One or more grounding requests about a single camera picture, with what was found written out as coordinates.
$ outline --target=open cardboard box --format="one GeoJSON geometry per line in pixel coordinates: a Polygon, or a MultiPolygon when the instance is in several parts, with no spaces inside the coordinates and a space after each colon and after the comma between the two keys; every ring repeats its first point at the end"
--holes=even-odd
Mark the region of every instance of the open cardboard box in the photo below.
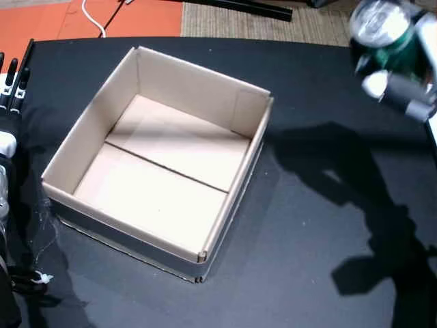
{"type": "Polygon", "coordinates": [[[65,224],[201,281],[256,162],[269,95],[132,48],[52,158],[44,190],[65,224]]]}

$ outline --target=orange floor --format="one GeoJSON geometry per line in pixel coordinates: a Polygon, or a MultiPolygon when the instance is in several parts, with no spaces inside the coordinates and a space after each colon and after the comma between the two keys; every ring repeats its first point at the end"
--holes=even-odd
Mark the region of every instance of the orange floor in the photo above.
{"type": "MultiPolygon", "coordinates": [[[[81,10],[82,0],[52,5],[0,10],[0,51],[5,53],[2,72],[13,57],[21,58],[30,38],[60,40],[97,38],[100,31],[81,10]]],[[[87,11],[104,25],[117,9],[118,0],[87,0],[87,11]]],[[[182,3],[135,0],[123,5],[107,29],[108,37],[180,36],[182,3]]]]}

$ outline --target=black tabletop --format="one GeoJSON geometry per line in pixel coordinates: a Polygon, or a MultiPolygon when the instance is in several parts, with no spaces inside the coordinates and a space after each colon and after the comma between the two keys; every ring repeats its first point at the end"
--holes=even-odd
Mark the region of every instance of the black tabletop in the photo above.
{"type": "Polygon", "coordinates": [[[17,296],[23,327],[435,325],[430,143],[423,126],[362,93],[348,49],[203,38],[66,40],[37,42],[30,68],[10,247],[12,260],[36,261],[55,278],[42,299],[17,296]],[[203,284],[52,225],[44,211],[40,174],[102,82],[139,44],[275,97],[259,163],[203,284]]]}

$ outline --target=can lid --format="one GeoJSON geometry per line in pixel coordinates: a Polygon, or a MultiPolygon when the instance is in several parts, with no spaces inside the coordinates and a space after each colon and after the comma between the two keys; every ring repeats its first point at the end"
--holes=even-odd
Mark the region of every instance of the can lid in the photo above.
{"type": "Polygon", "coordinates": [[[379,48],[399,39],[410,26],[410,17],[396,3],[362,1],[352,13],[349,26],[357,42],[379,48]]]}

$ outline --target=green can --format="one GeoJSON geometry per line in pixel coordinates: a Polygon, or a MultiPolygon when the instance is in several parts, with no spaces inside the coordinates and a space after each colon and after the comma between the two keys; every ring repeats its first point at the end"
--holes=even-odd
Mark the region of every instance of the green can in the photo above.
{"type": "Polygon", "coordinates": [[[388,70],[424,82],[429,70],[408,13],[387,0],[362,1],[352,13],[350,34],[356,71],[388,70]]]}

